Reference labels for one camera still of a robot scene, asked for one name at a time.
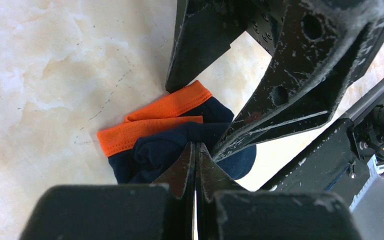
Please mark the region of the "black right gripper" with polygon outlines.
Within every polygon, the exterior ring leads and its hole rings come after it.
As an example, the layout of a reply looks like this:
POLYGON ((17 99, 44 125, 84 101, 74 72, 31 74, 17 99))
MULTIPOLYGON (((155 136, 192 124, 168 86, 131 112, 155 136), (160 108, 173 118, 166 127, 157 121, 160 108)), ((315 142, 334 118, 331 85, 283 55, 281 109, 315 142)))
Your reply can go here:
POLYGON ((384 43, 384 0, 178 0, 165 90, 187 86, 245 30, 272 59, 216 162, 329 122, 384 43))

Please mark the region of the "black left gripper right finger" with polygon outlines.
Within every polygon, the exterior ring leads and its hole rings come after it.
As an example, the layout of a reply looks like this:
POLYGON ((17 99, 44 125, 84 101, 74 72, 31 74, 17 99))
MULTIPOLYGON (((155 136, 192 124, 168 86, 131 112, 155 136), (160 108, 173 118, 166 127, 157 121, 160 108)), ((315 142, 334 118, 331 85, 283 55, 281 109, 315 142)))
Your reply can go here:
POLYGON ((248 191, 196 145, 197 233, 201 240, 359 240, 333 193, 248 191))

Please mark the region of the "navy orange underwear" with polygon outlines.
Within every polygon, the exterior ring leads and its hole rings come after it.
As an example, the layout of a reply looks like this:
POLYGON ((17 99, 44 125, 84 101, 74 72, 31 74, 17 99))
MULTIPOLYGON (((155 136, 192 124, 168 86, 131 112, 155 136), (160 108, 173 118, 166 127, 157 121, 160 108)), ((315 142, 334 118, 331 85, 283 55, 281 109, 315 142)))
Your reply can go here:
POLYGON ((96 136, 119 184, 148 184, 178 160, 188 143, 203 143, 211 151, 233 118, 195 81, 96 136))

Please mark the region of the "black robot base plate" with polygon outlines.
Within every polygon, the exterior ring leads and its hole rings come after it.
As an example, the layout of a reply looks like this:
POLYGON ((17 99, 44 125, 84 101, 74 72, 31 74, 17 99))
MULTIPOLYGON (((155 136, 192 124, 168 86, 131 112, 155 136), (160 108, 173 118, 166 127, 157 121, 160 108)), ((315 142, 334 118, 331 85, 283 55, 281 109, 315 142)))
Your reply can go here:
POLYGON ((336 193, 352 206, 373 175, 368 163, 384 151, 384 92, 355 117, 322 132, 261 190, 336 193))

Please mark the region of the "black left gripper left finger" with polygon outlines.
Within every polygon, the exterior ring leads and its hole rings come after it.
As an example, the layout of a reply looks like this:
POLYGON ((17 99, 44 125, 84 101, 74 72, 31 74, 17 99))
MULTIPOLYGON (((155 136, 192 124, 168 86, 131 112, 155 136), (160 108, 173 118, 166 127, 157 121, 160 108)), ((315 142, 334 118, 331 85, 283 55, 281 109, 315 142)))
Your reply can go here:
POLYGON ((152 183, 56 185, 38 200, 22 240, 191 240, 196 146, 152 183))

